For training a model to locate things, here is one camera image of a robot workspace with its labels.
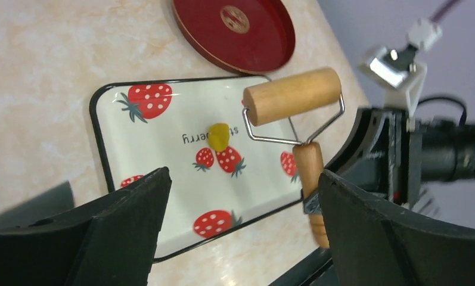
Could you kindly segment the wooden roller pin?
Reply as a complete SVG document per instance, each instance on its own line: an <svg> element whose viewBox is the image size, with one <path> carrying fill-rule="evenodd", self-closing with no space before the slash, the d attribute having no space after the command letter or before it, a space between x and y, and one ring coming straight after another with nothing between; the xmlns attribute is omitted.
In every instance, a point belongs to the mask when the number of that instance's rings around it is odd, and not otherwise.
<svg viewBox="0 0 475 286"><path fill-rule="evenodd" d="M257 136L252 127L266 125L337 103L339 112L305 141ZM324 171L320 144L315 139L345 112L341 81L337 72L324 67L282 79L249 86L243 91L242 111L248 136L254 141L292 145L302 184L305 207L316 198L318 179Z"/></svg>

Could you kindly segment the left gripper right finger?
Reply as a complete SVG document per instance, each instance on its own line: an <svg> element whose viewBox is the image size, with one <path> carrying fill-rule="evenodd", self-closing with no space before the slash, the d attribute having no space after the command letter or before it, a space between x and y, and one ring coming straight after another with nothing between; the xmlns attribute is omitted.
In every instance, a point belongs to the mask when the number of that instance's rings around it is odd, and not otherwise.
<svg viewBox="0 0 475 286"><path fill-rule="evenodd" d="M475 229L415 213L328 170L318 194L341 285L475 285Z"/></svg>

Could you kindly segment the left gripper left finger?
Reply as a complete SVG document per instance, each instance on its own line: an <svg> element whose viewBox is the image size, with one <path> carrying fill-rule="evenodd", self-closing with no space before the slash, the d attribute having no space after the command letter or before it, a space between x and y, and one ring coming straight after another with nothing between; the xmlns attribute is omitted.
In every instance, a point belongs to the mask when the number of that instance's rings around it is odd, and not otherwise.
<svg viewBox="0 0 475 286"><path fill-rule="evenodd" d="M29 226L0 229L0 285L147 285L169 169Z"/></svg>

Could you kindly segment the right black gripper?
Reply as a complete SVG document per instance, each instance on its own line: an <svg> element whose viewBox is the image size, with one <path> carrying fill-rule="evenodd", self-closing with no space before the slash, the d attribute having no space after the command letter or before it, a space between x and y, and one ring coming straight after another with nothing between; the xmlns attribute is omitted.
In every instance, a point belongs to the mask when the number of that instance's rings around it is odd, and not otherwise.
<svg viewBox="0 0 475 286"><path fill-rule="evenodd" d="M396 108L359 108L327 169L365 191L413 207L420 193L421 135L407 130L408 118Z"/></svg>

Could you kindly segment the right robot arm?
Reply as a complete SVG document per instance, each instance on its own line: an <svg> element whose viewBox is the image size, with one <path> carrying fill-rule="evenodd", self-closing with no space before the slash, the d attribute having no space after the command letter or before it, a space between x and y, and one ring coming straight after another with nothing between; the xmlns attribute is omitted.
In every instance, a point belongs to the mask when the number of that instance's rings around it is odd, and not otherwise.
<svg viewBox="0 0 475 286"><path fill-rule="evenodd" d="M475 124L421 122L405 110L361 107L327 169L396 204L413 206L426 182L475 179Z"/></svg>

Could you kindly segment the strawberry pattern white tray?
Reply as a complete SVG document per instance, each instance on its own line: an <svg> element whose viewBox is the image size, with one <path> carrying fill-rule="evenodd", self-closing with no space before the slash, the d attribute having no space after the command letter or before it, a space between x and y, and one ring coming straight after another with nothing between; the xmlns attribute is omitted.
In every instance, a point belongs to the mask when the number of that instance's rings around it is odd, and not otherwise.
<svg viewBox="0 0 475 286"><path fill-rule="evenodd" d="M89 113L109 191L159 167L172 186L156 262L247 226L301 200L288 145L249 138L241 112L246 87L265 76L111 83L97 89ZM209 127L229 126L223 152Z"/></svg>

